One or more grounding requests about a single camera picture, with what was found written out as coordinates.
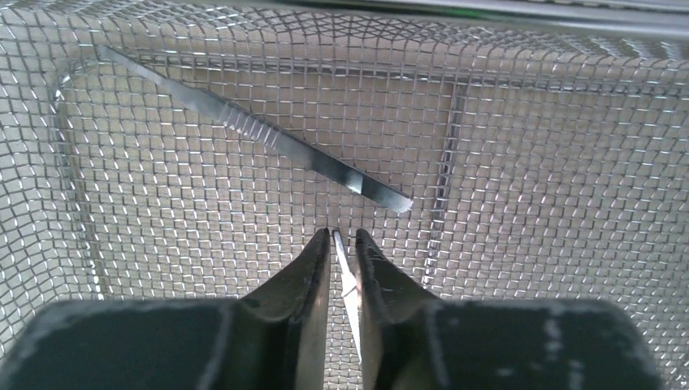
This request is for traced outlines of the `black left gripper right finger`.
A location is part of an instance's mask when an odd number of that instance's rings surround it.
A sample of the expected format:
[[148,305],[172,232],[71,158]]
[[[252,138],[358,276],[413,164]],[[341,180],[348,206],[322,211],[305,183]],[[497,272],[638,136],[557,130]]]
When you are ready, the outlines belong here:
[[661,389],[631,319],[586,299],[444,300],[355,239],[367,389]]

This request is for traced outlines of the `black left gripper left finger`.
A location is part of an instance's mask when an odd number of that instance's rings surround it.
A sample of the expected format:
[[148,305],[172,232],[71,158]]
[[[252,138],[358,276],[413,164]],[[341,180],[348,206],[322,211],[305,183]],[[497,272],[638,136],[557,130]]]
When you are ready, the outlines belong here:
[[320,389],[330,234],[240,299],[60,301],[23,330],[4,389]]

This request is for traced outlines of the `metal surgical instrument tray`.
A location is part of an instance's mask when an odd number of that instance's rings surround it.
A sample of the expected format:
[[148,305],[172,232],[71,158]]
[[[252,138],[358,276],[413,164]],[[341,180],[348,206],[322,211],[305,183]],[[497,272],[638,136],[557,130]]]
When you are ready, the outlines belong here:
[[[397,213],[118,63],[235,102]],[[321,227],[449,299],[621,306],[688,386],[685,1],[4,1],[1,351],[61,300],[241,297]]]

